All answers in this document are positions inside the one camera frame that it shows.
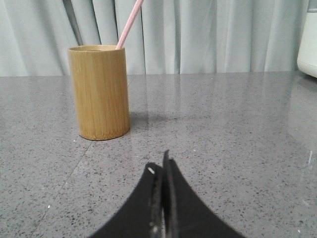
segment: wooden cylindrical holder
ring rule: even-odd
[[[124,48],[87,45],[68,50],[80,135],[108,140],[130,129]]]

